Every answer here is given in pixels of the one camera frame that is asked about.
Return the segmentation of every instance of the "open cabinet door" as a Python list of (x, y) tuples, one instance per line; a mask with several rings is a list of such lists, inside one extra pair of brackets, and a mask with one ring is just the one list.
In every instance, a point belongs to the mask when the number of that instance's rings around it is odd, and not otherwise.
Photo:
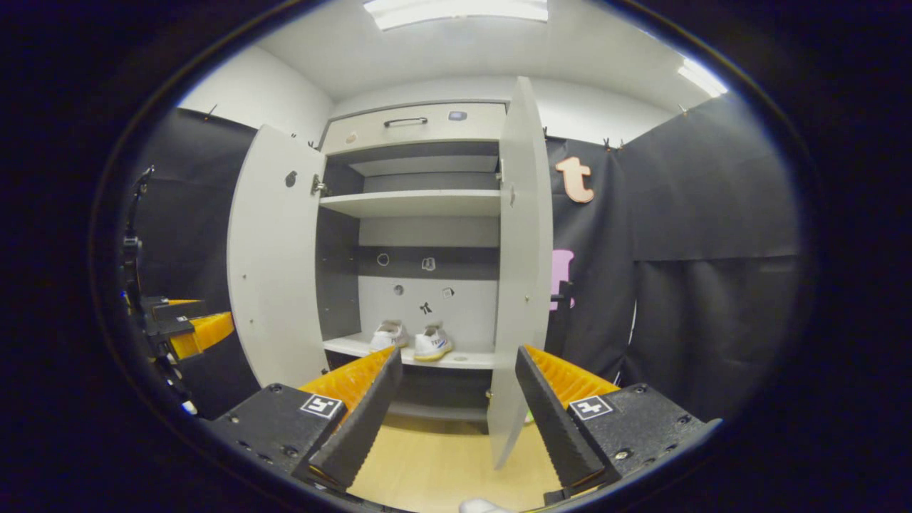
[(264, 125), (247, 151), (228, 222), (228, 293), (260, 386), (299, 387), (327, 367), (317, 315), (316, 213), (326, 157)]
[(523, 344), (544, 347), (551, 304), (551, 182), (542, 121), (529, 79), (520, 77), (500, 141), (501, 264), (488, 431), (500, 468), (523, 428), (527, 407), (516, 380)]

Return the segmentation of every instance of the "sneaker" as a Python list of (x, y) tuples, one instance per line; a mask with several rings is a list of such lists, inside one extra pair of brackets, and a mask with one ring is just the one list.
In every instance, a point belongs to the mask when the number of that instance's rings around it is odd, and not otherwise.
[(415, 360), (437, 361), (452, 350), (453, 344), (440, 326), (428, 326), (424, 333), (415, 335)]
[(404, 348), (409, 344), (409, 335), (405, 332), (401, 320), (384, 320), (374, 337), (370, 339), (370, 352), (383, 351), (390, 346)]

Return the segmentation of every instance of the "ceiling light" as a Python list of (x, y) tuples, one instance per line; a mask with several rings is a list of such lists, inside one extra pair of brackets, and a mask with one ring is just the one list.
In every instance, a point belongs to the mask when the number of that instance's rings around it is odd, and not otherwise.
[(371, 0), (364, 8), (380, 30), (462, 16), (502, 16), (548, 21), (547, 0)]
[(718, 79), (712, 76), (703, 66), (690, 60), (684, 59), (684, 66), (678, 68), (678, 73), (687, 80), (700, 86), (701, 89), (709, 93), (713, 98), (729, 92)]

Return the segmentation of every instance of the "ceiling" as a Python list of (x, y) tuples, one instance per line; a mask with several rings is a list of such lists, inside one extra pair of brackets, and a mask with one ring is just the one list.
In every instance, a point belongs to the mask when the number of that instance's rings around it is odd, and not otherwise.
[(362, 0), (333, 0), (258, 45), (333, 101), (446, 77), (525, 75), (607, 89), (677, 111), (709, 95), (682, 57), (587, 0), (549, 0), (546, 24), (471, 17), (380, 32)]

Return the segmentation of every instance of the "cabinet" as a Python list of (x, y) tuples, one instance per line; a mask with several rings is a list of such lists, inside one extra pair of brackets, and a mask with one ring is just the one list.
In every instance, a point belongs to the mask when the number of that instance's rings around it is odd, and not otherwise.
[[(238, 179), (227, 247), (254, 375), (261, 385), (309, 382), (340, 356), (368, 354), (379, 323), (400, 319), (412, 336), (402, 362), (415, 379), (391, 410), (467, 420), (474, 413), (459, 390), (474, 400), (488, 385), (489, 404), (469, 403), (481, 405), (501, 466), (526, 412), (517, 348), (544, 346), (551, 219), (526, 78), (508, 108), (441, 103), (332, 120), (319, 152), (262, 127)], [(413, 336), (430, 322), (455, 349), (416, 361)]]

